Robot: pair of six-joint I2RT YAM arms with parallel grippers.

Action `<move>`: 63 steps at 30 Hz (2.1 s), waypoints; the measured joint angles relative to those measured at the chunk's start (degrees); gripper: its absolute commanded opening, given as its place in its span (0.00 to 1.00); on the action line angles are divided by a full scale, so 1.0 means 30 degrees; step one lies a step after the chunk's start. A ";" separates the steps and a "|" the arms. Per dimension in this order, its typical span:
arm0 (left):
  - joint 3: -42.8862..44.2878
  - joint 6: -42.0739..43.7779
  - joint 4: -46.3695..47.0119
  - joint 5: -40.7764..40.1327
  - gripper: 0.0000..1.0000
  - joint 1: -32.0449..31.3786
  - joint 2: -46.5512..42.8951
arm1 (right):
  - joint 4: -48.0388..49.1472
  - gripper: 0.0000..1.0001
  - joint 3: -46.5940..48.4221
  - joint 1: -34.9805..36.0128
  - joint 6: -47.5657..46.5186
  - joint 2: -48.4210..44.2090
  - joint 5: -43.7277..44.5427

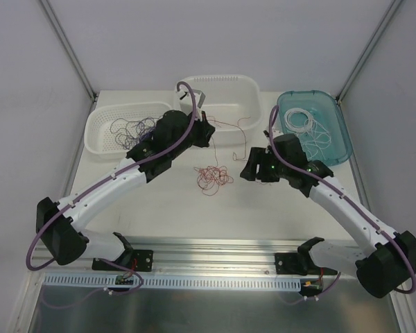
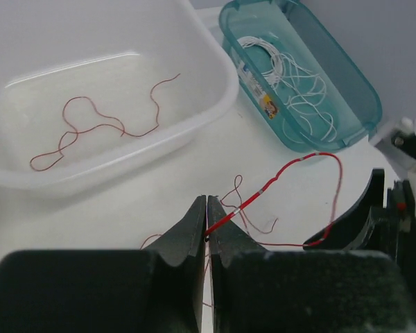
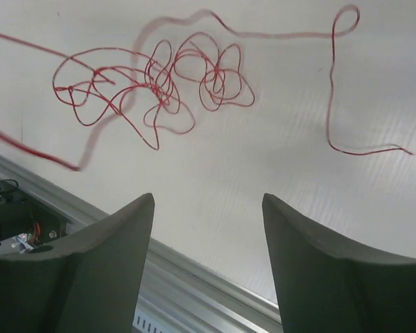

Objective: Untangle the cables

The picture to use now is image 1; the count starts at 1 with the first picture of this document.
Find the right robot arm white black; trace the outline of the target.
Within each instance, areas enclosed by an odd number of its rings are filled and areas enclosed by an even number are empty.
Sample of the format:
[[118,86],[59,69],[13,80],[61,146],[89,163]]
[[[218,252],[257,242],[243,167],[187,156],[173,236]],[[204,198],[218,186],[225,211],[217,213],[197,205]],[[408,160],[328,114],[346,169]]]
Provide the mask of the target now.
[[333,171],[308,160],[292,134],[270,137],[269,146],[252,147],[240,177],[289,185],[328,212],[352,237],[358,249],[332,244],[321,237],[305,241],[283,260],[291,274],[308,275],[327,268],[353,276],[372,296],[416,291],[416,237],[397,232],[347,194]]

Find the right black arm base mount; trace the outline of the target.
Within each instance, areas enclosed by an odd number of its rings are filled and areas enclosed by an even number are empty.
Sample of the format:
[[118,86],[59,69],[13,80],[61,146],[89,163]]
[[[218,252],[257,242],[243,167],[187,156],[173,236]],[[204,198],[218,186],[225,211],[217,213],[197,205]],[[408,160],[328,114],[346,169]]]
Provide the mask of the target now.
[[275,269],[278,275],[305,276],[309,272],[309,265],[300,253],[275,253]]

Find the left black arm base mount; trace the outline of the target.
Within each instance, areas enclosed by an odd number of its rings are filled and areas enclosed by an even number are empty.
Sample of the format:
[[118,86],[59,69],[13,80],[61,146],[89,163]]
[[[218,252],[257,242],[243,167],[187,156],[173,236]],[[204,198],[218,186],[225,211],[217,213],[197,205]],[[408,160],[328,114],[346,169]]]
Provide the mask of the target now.
[[[113,261],[113,264],[123,268],[131,268],[138,272],[151,272],[153,268],[153,250],[125,250],[121,257]],[[92,262],[93,271],[122,271],[103,260],[94,259]]]

